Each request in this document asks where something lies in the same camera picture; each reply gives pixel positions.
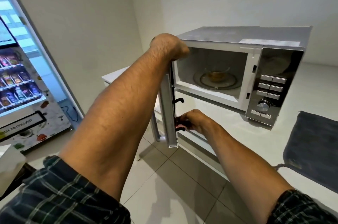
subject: microwave control panel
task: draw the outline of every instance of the microwave control panel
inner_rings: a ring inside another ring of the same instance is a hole
[[[299,50],[263,48],[246,117],[274,125],[303,53]]]

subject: microwave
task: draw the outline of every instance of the microwave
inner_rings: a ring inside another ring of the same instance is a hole
[[[201,27],[178,35],[190,55],[173,61],[162,80],[151,128],[157,141],[177,147],[175,91],[239,111],[272,127],[304,56],[312,27]]]

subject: person's right hand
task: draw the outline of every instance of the person's right hand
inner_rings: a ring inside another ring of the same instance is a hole
[[[209,131],[213,130],[215,125],[218,125],[214,120],[198,109],[194,109],[177,117],[177,123],[177,128],[185,127],[188,130],[195,130],[205,137],[207,137]]]
[[[151,41],[150,48],[163,52],[170,60],[186,57],[190,52],[188,46],[172,34],[159,34]]]

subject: person's left arm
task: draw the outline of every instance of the person's left arm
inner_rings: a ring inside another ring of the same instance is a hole
[[[98,96],[59,156],[119,201],[169,63],[188,53],[173,35],[155,37],[150,49]]]

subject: plaid shirt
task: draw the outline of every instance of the plaid shirt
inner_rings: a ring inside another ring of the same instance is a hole
[[[78,174],[61,158],[47,157],[45,167],[24,181],[20,193],[0,211],[0,223],[130,223],[130,214],[114,198]],[[309,196],[284,192],[267,224],[337,223]]]

